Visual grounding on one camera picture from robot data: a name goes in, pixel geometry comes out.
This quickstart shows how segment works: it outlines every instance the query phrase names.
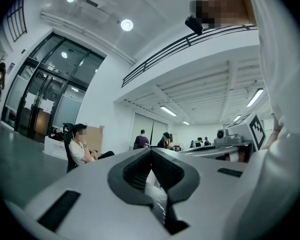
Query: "woman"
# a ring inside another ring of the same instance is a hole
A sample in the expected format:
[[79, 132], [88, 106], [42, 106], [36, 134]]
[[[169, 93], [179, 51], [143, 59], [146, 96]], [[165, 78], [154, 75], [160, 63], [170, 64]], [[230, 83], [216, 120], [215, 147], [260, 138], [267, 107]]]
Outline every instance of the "woman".
[[6, 64], [4, 62], [0, 63], [0, 88], [3, 90], [5, 88], [5, 77], [6, 77]]
[[168, 149], [169, 148], [169, 140], [170, 140], [170, 134], [168, 132], [165, 132], [162, 135], [162, 138], [161, 138], [161, 140], [159, 141], [159, 143], [156, 147], [157, 148]]

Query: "sitting woman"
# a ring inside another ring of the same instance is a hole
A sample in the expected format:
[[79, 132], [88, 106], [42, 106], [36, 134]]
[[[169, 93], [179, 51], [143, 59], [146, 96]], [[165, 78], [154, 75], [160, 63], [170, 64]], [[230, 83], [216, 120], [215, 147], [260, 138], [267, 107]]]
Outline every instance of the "sitting woman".
[[159, 143], [156, 147], [157, 148], [168, 149], [169, 148], [169, 141], [170, 141], [170, 134], [168, 132], [165, 132], [162, 135], [162, 138], [161, 138], [161, 140], [159, 141]]
[[114, 156], [112, 151], [100, 155], [98, 151], [87, 146], [87, 126], [79, 123], [72, 128], [74, 138], [69, 143], [69, 151], [73, 161], [81, 166], [103, 158]]

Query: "office chair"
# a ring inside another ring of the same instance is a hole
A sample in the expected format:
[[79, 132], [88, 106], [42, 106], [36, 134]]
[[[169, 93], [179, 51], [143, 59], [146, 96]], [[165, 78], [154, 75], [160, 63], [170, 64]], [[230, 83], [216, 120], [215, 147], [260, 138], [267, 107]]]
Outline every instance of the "office chair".
[[65, 123], [65, 122], [63, 123], [64, 147], [65, 147], [66, 157], [68, 158], [68, 166], [66, 169], [66, 173], [70, 172], [72, 169], [77, 167], [77, 164], [72, 159], [72, 156], [71, 156], [70, 150], [69, 150], [70, 141], [74, 137], [73, 133], [72, 133], [73, 127], [74, 127], [74, 125], [72, 123]]

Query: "ceiling vent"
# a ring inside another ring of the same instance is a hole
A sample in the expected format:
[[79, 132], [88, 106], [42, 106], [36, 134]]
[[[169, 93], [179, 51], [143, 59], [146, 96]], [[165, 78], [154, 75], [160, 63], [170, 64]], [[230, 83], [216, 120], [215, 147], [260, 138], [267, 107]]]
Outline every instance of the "ceiling vent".
[[84, 0], [79, 6], [82, 14], [105, 23], [115, 11], [117, 4], [111, 0]]

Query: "doorway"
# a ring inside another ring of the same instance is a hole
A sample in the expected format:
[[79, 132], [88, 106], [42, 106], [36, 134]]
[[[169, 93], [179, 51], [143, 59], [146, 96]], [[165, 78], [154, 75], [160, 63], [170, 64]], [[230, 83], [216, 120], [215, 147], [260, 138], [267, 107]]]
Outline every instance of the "doorway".
[[66, 81], [37, 69], [19, 103], [14, 129], [20, 134], [44, 143], [52, 117]]

